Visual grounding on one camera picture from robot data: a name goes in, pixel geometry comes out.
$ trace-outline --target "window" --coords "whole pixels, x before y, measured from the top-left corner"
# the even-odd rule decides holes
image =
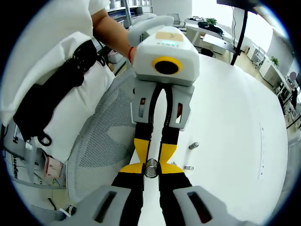
[[[232,26],[232,8],[217,4],[216,0],[192,0],[192,15],[215,18],[219,24]]]
[[[260,15],[248,12],[245,36],[267,52],[271,44],[273,29]]]

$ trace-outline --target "black strap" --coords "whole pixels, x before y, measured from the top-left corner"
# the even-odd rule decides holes
[[[42,145],[51,145],[52,140],[43,129],[49,124],[61,100],[73,87],[83,83],[84,74],[96,59],[97,51],[93,42],[86,41],[43,85],[34,84],[29,89],[14,115],[24,140],[37,136]]]

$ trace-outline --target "label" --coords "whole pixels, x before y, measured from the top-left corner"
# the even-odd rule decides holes
[[[165,39],[165,40],[171,40],[171,41],[183,41],[183,36],[178,33],[157,32],[156,39]]]

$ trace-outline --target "bolt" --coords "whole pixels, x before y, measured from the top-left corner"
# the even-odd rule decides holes
[[[184,170],[193,170],[193,166],[184,166],[183,169]]]
[[[192,149],[195,149],[196,147],[198,147],[198,142],[194,142],[193,144],[189,145],[189,149],[192,150]]]

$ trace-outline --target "potted plant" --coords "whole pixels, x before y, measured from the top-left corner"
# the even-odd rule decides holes
[[[279,61],[278,61],[278,59],[277,59],[276,57],[272,56],[272,57],[271,57],[271,61],[272,61],[272,63],[278,68],[278,66],[279,66]]]
[[[212,26],[215,26],[217,22],[215,18],[206,18],[205,21]]]

